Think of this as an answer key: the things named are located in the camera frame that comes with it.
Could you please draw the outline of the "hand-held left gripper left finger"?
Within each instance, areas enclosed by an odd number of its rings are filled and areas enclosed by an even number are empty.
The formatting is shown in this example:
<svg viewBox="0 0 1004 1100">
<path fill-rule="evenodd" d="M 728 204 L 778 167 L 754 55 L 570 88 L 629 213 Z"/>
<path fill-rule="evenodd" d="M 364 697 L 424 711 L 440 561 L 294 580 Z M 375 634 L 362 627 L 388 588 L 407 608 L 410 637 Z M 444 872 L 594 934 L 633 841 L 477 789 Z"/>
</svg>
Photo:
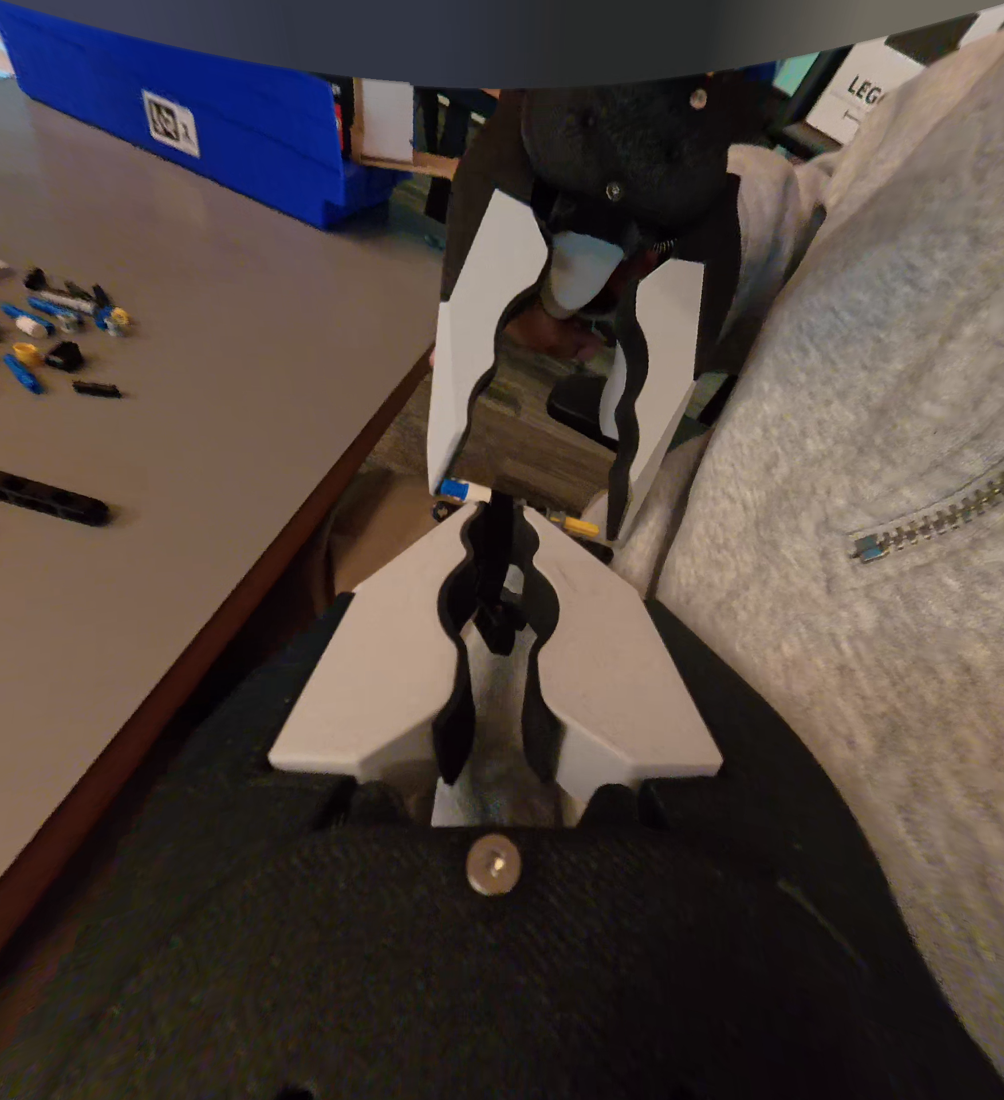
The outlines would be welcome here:
<svg viewBox="0 0 1004 1100">
<path fill-rule="evenodd" d="M 439 597 L 466 561 L 463 530 L 478 510 L 462 506 L 352 591 L 269 750 L 272 769 L 391 787 L 437 779 L 432 722 L 456 676 Z"/>
</svg>

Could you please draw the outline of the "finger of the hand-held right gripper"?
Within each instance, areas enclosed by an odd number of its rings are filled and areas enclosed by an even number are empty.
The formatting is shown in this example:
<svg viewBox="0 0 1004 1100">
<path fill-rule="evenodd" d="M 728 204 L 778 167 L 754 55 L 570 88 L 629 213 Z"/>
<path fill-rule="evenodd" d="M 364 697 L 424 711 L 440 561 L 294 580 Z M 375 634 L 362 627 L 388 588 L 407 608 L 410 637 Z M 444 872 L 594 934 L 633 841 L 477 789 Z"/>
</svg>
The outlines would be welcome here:
<svg viewBox="0 0 1004 1100">
<path fill-rule="evenodd" d="M 466 446 L 474 405 L 496 374 L 498 338 L 544 279 L 550 256 L 533 208 L 495 189 L 438 310 L 426 446 L 435 496 Z"/>
<path fill-rule="evenodd" d="M 640 507 L 695 386 L 705 266 L 668 258 L 629 286 L 614 318 L 617 346 L 599 407 L 602 435 L 616 442 L 603 534 L 619 543 Z"/>
</svg>

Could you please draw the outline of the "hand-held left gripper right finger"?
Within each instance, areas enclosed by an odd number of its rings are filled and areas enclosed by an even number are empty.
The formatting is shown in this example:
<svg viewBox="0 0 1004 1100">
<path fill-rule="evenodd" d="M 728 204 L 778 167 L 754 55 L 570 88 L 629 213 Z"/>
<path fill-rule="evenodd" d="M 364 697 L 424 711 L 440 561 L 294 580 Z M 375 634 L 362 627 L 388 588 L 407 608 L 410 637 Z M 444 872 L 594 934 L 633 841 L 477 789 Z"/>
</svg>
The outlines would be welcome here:
<svg viewBox="0 0 1004 1100">
<path fill-rule="evenodd" d="M 713 777 L 722 754 L 632 585 L 544 516 L 514 522 L 527 659 L 522 743 L 541 781 L 573 800 Z"/>
</svg>

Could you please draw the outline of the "black lego beam assembly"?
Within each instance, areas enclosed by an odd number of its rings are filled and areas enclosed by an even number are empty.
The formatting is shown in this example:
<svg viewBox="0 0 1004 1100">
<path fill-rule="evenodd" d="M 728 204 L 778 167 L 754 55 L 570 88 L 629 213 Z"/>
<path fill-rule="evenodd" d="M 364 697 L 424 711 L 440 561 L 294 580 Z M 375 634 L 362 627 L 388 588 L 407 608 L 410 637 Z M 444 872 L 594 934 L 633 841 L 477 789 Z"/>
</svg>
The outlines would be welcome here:
<svg viewBox="0 0 1004 1100">
<path fill-rule="evenodd" d="M 472 522 L 470 531 L 475 594 L 473 622 L 479 636 L 494 654 L 510 654 L 517 632 L 525 628 L 534 632 L 538 646 L 545 647 L 558 630 L 559 600 L 549 593 L 543 578 L 534 578 L 530 595 L 509 581 L 510 570 L 516 570 L 518 578 L 525 580 L 534 564 L 536 549 L 526 543 L 519 524 L 528 512 L 545 520 L 547 510 L 574 515 L 547 502 L 514 497 L 501 490 L 492 490 L 464 479 L 441 479 L 435 486 L 435 505 L 431 513 L 434 519 L 448 519 L 463 505 L 484 508 L 484 514 Z M 596 541 L 565 535 L 602 564 L 613 563 L 615 550 L 605 540 L 603 530 L 602 538 Z"/>
</svg>

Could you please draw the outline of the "person's right forearm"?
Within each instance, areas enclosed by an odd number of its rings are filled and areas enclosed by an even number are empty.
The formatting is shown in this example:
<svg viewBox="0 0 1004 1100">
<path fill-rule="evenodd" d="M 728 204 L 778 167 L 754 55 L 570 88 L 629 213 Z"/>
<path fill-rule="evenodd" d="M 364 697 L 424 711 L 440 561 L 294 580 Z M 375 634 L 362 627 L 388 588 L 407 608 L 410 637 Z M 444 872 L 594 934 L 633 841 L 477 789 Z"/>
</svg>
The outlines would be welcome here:
<svg viewBox="0 0 1004 1100">
<path fill-rule="evenodd" d="M 747 297 L 777 292 L 797 270 L 826 215 L 826 191 L 838 154 L 806 162 L 752 144 L 729 147 L 727 168 L 739 179 L 741 273 Z"/>
</svg>

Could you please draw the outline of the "pile of lego beams and gears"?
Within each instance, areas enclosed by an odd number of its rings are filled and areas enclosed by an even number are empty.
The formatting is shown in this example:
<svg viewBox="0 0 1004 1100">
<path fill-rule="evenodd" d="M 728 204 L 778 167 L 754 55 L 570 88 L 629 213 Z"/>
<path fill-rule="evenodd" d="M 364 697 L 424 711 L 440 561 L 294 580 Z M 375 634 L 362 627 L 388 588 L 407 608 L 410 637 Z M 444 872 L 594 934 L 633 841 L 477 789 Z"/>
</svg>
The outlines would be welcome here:
<svg viewBox="0 0 1004 1100">
<path fill-rule="evenodd" d="M 90 528 L 104 528 L 115 518 L 104 501 L 5 471 L 0 471 L 0 502 Z"/>
</svg>

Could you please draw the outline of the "scatter of small lego pins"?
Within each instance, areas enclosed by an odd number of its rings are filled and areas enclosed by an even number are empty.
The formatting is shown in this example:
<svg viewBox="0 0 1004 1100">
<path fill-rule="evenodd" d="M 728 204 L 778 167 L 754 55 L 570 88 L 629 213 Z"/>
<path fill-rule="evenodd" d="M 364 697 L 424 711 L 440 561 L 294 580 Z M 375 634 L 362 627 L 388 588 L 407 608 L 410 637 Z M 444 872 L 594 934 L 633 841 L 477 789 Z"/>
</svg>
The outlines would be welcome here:
<svg viewBox="0 0 1004 1100">
<path fill-rule="evenodd" d="M 27 270 L 22 301 L 0 300 L 0 369 L 32 396 L 49 392 L 57 375 L 79 396 L 120 402 L 126 392 L 93 375 L 96 355 L 87 349 L 93 332 L 110 339 L 132 336 L 137 323 L 103 286 L 75 282 L 55 285 L 44 270 Z"/>
</svg>

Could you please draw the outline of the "person's right hand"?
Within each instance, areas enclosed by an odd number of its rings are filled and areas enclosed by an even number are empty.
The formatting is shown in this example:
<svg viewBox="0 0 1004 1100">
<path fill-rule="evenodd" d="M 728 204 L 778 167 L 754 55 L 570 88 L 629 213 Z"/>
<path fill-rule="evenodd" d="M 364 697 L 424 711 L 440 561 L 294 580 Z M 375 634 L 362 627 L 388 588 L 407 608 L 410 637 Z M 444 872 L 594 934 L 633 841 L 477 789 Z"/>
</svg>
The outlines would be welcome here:
<svg viewBox="0 0 1004 1100">
<path fill-rule="evenodd" d="M 558 317 L 540 299 L 516 314 L 503 336 L 516 346 L 560 363 L 589 365 L 619 350 L 607 316 L 586 310 Z"/>
</svg>

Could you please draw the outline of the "white cardboard box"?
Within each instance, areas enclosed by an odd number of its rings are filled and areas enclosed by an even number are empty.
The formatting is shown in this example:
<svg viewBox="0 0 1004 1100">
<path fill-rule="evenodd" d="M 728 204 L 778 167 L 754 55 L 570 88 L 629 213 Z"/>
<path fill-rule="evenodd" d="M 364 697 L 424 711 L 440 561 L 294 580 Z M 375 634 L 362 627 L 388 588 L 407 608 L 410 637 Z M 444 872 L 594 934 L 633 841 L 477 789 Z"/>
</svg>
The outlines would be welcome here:
<svg viewBox="0 0 1004 1100">
<path fill-rule="evenodd" d="M 405 172 L 452 182 L 456 156 L 419 151 L 413 145 L 415 96 L 411 84 L 355 78 L 349 155 L 377 170 Z"/>
</svg>

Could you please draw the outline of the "white printed box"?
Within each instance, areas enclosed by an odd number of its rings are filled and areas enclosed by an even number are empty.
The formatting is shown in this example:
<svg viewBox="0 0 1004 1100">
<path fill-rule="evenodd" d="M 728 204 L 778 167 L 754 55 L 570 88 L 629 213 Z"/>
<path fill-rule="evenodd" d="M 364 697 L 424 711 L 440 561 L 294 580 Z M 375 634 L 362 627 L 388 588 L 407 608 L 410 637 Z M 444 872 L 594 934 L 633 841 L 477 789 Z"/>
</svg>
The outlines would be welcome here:
<svg viewBox="0 0 1004 1100">
<path fill-rule="evenodd" d="M 919 75 L 923 68 L 922 62 L 892 48 L 885 38 L 858 43 L 810 107 L 806 125 L 846 145 L 883 96 Z"/>
</svg>

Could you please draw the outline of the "blue storage bin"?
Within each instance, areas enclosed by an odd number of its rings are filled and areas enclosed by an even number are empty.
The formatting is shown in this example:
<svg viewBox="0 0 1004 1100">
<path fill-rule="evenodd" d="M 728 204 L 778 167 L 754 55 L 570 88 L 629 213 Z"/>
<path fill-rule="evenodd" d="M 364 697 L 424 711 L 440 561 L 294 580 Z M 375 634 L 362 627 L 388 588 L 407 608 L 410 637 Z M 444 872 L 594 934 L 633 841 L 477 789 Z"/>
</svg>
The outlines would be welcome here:
<svg viewBox="0 0 1004 1100">
<path fill-rule="evenodd" d="M 405 172 L 344 156 L 330 85 L 0 2 L 30 99 L 320 230 L 384 206 Z"/>
</svg>

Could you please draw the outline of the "grey hoodie person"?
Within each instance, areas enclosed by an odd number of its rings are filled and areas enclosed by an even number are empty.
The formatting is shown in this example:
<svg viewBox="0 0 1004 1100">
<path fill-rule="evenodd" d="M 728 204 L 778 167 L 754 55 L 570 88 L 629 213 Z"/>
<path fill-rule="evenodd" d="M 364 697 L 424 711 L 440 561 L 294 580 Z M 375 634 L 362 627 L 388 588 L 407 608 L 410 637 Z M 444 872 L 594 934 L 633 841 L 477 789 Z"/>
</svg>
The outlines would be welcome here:
<svg viewBox="0 0 1004 1100">
<path fill-rule="evenodd" d="M 674 1098 L 1004 1098 L 1004 29 L 884 96 L 619 575 L 725 763 L 659 813 L 714 934 Z"/>
</svg>

